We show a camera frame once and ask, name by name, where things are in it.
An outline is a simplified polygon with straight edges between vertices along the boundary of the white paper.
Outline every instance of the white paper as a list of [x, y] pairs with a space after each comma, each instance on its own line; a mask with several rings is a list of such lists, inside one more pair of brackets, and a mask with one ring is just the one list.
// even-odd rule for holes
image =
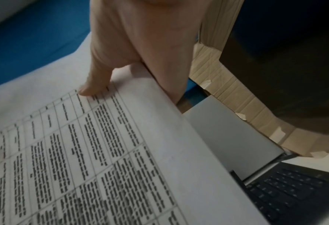
[[0, 224], [266, 224], [141, 64], [81, 97], [89, 63], [0, 86]]

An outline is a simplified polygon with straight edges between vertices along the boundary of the keyboard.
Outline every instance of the keyboard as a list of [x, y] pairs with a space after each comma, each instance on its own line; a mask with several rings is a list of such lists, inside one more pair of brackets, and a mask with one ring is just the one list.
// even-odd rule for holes
[[329, 215], [328, 172], [281, 162], [245, 192], [274, 225], [313, 225]]

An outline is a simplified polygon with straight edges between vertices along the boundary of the blue surface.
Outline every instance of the blue surface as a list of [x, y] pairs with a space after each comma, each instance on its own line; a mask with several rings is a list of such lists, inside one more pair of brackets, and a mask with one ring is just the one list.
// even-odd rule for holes
[[[0, 84], [73, 53], [89, 32], [89, 0], [26, 7], [0, 24]], [[195, 85], [189, 80], [187, 91]]]

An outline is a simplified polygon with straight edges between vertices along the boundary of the skin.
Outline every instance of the skin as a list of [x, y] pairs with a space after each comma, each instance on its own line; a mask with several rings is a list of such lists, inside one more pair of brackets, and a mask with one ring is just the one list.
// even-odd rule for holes
[[169, 98], [184, 94], [210, 0], [91, 0], [92, 63], [79, 94], [104, 90], [114, 68], [143, 62]]

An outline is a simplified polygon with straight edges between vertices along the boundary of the piece of tape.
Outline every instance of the piece of tape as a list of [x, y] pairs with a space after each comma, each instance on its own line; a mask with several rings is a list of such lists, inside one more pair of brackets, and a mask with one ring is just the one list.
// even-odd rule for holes
[[324, 158], [325, 156], [328, 155], [327, 152], [324, 152], [324, 151], [321, 151], [321, 152], [311, 152], [310, 153], [315, 159], [322, 159]]
[[238, 117], [240, 117], [242, 120], [246, 120], [246, 115], [245, 115], [245, 114], [236, 113], [236, 115], [237, 115]]
[[206, 81], [203, 81], [201, 84], [200, 84], [200, 87], [203, 88], [204, 90], [207, 89], [209, 87], [209, 85], [212, 83], [212, 80], [206, 80]]
[[279, 143], [284, 136], [286, 135], [286, 133], [284, 133], [282, 131], [282, 128], [279, 126], [274, 132], [273, 134], [269, 137], [269, 139], [271, 139], [272, 141], [274, 141], [275, 143]]

